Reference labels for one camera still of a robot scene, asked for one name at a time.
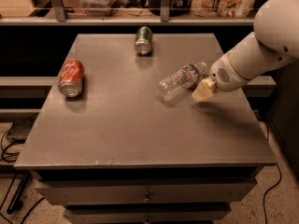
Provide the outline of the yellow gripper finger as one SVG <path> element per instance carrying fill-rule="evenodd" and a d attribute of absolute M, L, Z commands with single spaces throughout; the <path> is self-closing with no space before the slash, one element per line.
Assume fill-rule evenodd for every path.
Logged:
<path fill-rule="evenodd" d="M 216 81 L 207 77 L 200 81 L 195 91 L 192 93 L 192 98 L 196 103 L 205 101 L 216 93 Z"/>

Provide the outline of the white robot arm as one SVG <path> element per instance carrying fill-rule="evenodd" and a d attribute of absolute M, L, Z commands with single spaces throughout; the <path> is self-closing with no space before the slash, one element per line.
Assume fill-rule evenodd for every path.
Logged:
<path fill-rule="evenodd" d="M 200 103 L 235 91 L 298 59 L 299 0 L 268 0 L 255 15 L 253 31 L 211 65 L 192 97 Z"/>

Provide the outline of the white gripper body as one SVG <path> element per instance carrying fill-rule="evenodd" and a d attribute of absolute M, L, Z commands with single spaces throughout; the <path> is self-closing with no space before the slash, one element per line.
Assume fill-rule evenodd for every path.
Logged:
<path fill-rule="evenodd" d="M 231 52 L 225 53 L 211 65 L 209 77 L 215 91 L 235 91 L 249 82 L 240 75 L 236 66 L 237 63 L 233 61 Z"/>

